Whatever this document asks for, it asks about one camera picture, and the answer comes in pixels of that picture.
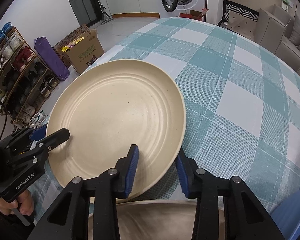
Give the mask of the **person's left hand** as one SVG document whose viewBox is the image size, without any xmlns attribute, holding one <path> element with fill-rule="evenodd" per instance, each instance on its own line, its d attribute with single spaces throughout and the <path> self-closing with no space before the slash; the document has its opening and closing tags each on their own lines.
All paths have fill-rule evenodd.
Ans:
<svg viewBox="0 0 300 240">
<path fill-rule="evenodd" d="M 34 211 L 34 201 L 29 190 L 25 190 L 13 202 L 6 202 L 0 198 L 0 212 L 3 215 L 13 215 L 13 209 L 19 208 L 22 215 L 30 216 Z"/>
</svg>

